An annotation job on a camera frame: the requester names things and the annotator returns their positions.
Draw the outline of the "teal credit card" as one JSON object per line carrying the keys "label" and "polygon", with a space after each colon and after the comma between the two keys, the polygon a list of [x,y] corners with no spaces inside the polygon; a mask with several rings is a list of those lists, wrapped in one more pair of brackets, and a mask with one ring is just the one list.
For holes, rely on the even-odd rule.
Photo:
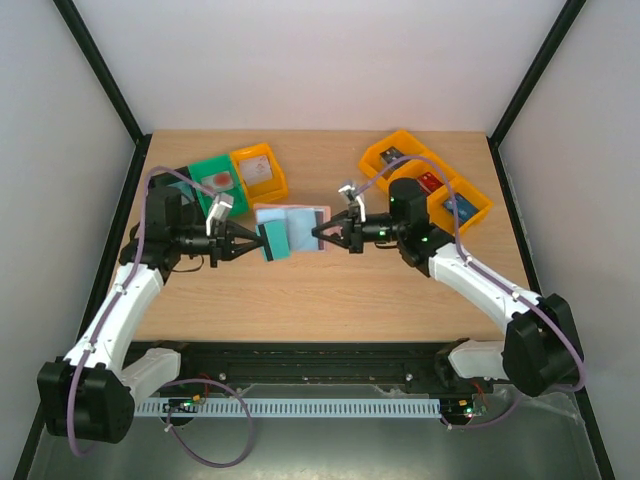
{"label": "teal credit card", "polygon": [[284,260],[291,256],[284,220],[259,223],[256,226],[256,233],[263,242],[261,249],[266,262]]}

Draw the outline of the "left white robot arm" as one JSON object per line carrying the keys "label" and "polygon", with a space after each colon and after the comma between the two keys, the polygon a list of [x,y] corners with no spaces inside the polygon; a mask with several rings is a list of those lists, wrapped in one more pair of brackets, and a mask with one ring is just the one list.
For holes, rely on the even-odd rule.
{"label": "left white robot arm", "polygon": [[64,358],[45,363],[38,373],[50,434],[120,442],[135,408],[180,374],[181,355],[169,348],[152,348],[125,363],[134,333],[175,266],[183,256],[202,256],[216,267],[265,246],[259,235],[229,220],[231,196],[215,195],[201,224],[184,219],[182,200],[174,186],[147,190],[137,235],[121,250],[101,307]]}

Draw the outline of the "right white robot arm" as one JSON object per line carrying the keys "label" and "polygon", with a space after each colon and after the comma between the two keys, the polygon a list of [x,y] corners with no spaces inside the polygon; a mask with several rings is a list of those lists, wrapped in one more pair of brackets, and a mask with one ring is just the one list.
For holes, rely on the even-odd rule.
{"label": "right white robot arm", "polygon": [[413,179],[391,183],[386,213],[366,213],[352,184],[340,192],[347,209],[314,227],[315,238],[352,254],[362,253],[367,243],[397,249],[409,267],[462,295],[503,333],[500,341],[462,339],[447,347],[436,367],[443,389],[458,391],[475,378],[507,381],[529,397],[552,387],[580,386],[584,364],[561,330],[572,318],[563,298],[521,288],[471,256],[431,222],[425,192]]}

